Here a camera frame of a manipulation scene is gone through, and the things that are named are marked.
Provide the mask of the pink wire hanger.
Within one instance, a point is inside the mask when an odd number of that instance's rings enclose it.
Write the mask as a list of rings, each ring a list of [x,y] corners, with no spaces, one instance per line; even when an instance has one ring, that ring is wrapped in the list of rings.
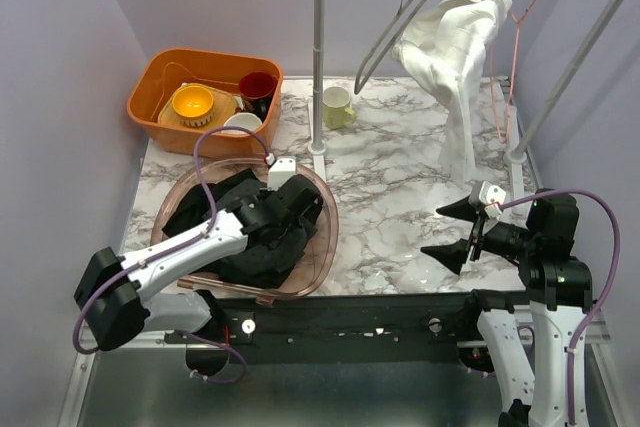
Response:
[[[489,49],[489,74],[490,74],[489,78],[490,78],[490,94],[491,94],[492,110],[494,114],[494,120],[496,123],[496,134],[497,134],[498,141],[504,145],[506,145],[510,139],[511,120],[514,117],[514,115],[511,113],[511,102],[514,98],[515,77],[516,77],[517,64],[518,64],[521,28],[525,23],[531,9],[534,7],[537,1],[538,0],[531,0],[520,16],[517,16],[512,9],[509,10],[509,16],[516,27],[516,32],[514,36],[511,70],[510,70],[511,86],[508,88],[508,94],[505,100],[503,126],[500,126],[498,124],[498,110],[497,110],[497,104],[496,104],[495,91],[493,87],[493,81],[494,81],[493,47],[490,47]]]

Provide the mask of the white skirt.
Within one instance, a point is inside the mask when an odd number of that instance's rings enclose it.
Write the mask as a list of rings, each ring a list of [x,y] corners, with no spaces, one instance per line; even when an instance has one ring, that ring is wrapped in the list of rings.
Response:
[[[511,6],[512,0],[442,0],[417,14],[391,48],[391,57],[448,112],[439,163],[458,185],[475,174],[471,107],[487,47]]]

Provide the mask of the black dotted garment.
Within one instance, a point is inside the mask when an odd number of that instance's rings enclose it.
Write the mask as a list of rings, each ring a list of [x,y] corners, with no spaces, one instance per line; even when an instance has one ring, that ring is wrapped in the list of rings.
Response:
[[[267,200],[272,193],[250,168],[218,183],[210,183],[208,189],[219,208],[247,196]],[[251,242],[245,251],[207,264],[201,270],[216,275],[223,282],[275,289],[289,277],[316,232],[316,225],[306,221],[285,220],[283,232],[273,241],[266,244]]]

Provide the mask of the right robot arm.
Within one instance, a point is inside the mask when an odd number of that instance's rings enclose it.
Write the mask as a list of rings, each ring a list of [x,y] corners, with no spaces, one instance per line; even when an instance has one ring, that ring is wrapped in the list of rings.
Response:
[[[482,252],[518,267],[533,320],[535,357],[519,339],[515,306],[507,294],[475,290],[460,314],[462,331],[483,338],[498,379],[501,426],[586,426],[585,329],[592,308],[592,276],[571,250],[579,209],[576,199],[541,189],[524,227],[500,221],[506,193],[483,182],[438,214],[468,221],[466,239],[446,246],[425,246],[422,253],[454,274]]]

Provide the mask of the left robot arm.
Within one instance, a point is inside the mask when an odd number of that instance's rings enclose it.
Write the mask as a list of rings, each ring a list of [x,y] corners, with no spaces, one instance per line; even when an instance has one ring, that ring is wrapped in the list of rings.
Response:
[[[145,331],[182,330],[214,340],[223,314],[208,293],[166,294],[185,275],[210,270],[221,280],[276,288],[290,275],[315,235],[324,204],[320,190],[296,174],[276,190],[235,194],[224,209],[164,242],[117,255],[94,253],[74,292],[80,309],[74,326],[88,326],[101,351],[119,348]]]

